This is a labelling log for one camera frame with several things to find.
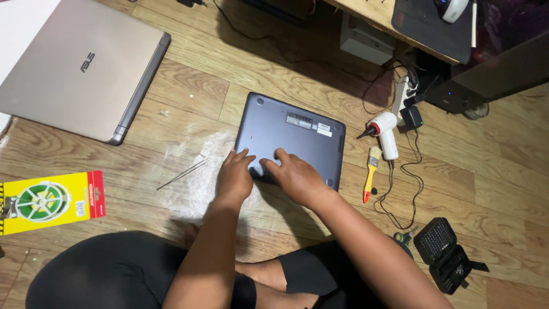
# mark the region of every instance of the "computer mouse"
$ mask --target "computer mouse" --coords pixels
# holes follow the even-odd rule
[[[435,0],[436,9],[443,21],[453,24],[465,11],[469,0]]]

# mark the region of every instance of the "yellow paintbrush handle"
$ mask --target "yellow paintbrush handle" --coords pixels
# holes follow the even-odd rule
[[[366,185],[364,186],[364,192],[362,194],[362,201],[364,204],[368,202],[368,198],[370,197],[370,191],[372,190],[372,180],[374,178],[374,172],[376,171],[377,167],[374,167],[372,165],[368,165],[368,179],[366,179]]]

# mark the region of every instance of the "yellow package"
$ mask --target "yellow package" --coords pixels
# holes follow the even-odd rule
[[[0,236],[104,215],[100,170],[0,184]]]

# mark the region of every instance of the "person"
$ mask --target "person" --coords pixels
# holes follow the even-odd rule
[[[26,307],[452,308],[392,238],[281,148],[281,165],[260,163],[335,240],[266,262],[235,262],[238,215],[253,187],[248,165],[255,156],[247,154],[232,150],[223,162],[216,197],[188,251],[136,231],[84,240],[38,273]]]

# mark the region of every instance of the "black tool case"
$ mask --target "black tool case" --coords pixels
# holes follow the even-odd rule
[[[470,261],[446,218],[434,218],[413,239],[419,255],[439,290],[452,295],[459,286],[467,288],[465,278],[472,269],[489,272],[485,263]]]

